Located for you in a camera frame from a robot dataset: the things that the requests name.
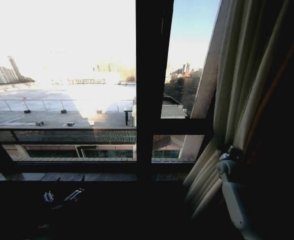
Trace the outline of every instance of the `beige curtain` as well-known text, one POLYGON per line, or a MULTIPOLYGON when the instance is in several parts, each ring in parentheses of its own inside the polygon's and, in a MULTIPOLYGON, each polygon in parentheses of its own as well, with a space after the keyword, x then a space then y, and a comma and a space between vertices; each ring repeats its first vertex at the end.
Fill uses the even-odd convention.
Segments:
POLYGON ((264 0, 230 1, 218 66, 214 137, 184 181, 189 188, 186 202, 192 207, 192 217, 206 207, 221 187, 216 171, 218 144, 244 148, 289 1, 281 4, 271 13, 264 0))

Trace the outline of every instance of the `blue sky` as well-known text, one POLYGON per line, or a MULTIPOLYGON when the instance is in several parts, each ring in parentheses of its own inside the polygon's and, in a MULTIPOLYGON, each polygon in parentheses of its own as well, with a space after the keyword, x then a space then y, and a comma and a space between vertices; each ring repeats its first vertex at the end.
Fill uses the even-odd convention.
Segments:
POLYGON ((190 62, 202 68, 220 0, 174 0, 168 61, 178 68, 190 62))

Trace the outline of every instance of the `skyscraper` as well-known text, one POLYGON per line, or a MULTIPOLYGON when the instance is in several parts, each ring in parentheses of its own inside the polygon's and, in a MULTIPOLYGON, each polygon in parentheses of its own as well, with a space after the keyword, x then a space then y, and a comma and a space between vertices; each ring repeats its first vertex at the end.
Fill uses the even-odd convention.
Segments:
POLYGON ((17 65, 16 65, 15 60, 13 59, 13 57, 12 57, 12 56, 8 56, 8 58, 9 58, 10 64, 11 64, 11 66, 12 66, 12 68, 13 68, 13 71, 14 71, 14 73, 16 74, 17 78, 18 78, 19 80, 20 80, 20 79, 23 79, 24 77, 23 77, 23 76, 21 75, 21 73, 19 72, 18 67, 17 67, 17 65))
POLYGON ((191 65, 189 64, 189 62, 187 62, 187 64, 186 64, 186 71, 185 71, 185 72, 187 72, 187 73, 189 72, 189 70, 190 70, 190 69, 189 69, 190 66, 191 66, 191 65))

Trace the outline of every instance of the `window sill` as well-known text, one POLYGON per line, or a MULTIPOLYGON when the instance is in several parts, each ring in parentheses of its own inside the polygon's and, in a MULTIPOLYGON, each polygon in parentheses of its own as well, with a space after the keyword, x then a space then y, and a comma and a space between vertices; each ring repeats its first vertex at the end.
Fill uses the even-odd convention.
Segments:
MULTIPOLYGON (((151 182, 182 182, 187 173, 154 173, 151 175, 151 182)), ((99 173, 72 173, 72 172, 23 172, 3 175, 0 173, 0 182, 136 182, 137 174, 122 172, 99 172, 99 173)))

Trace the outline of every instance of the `metal railing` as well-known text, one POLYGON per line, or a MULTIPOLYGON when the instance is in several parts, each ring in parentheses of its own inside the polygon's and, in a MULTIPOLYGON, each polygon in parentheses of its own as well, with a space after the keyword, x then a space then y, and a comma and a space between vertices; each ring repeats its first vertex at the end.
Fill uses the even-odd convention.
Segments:
POLYGON ((133 108, 134 100, 88 100, 88 99, 0 99, 0 112, 68 112, 103 111, 123 113, 133 108))
POLYGON ((1 144, 135 144, 136 128, 0 127, 1 144))

